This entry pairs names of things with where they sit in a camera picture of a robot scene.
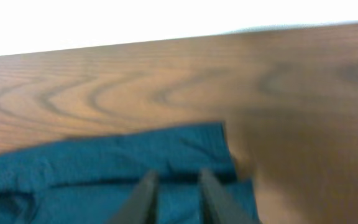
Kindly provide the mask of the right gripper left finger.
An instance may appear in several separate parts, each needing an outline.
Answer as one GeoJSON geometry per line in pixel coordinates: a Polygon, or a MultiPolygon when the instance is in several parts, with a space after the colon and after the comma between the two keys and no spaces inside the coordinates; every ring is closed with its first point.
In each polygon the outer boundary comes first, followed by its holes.
{"type": "Polygon", "coordinates": [[[158,175],[149,171],[108,224],[156,224],[157,214],[158,175]]]}

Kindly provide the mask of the navy blue shorts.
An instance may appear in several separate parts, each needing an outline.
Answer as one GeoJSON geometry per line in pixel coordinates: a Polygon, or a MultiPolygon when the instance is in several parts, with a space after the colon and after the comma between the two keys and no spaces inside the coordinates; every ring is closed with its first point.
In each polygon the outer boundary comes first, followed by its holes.
{"type": "Polygon", "coordinates": [[[239,180],[220,122],[67,139],[0,155],[0,223],[105,223],[150,170],[158,222],[199,223],[198,176],[209,169],[258,219],[251,180],[239,180]]]}

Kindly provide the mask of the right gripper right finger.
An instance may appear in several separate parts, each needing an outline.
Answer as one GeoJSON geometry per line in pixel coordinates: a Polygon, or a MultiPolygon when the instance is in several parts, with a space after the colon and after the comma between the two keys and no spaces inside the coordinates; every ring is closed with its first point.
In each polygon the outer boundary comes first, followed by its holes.
{"type": "Polygon", "coordinates": [[[260,224],[235,202],[210,170],[203,169],[199,181],[203,224],[260,224]]]}

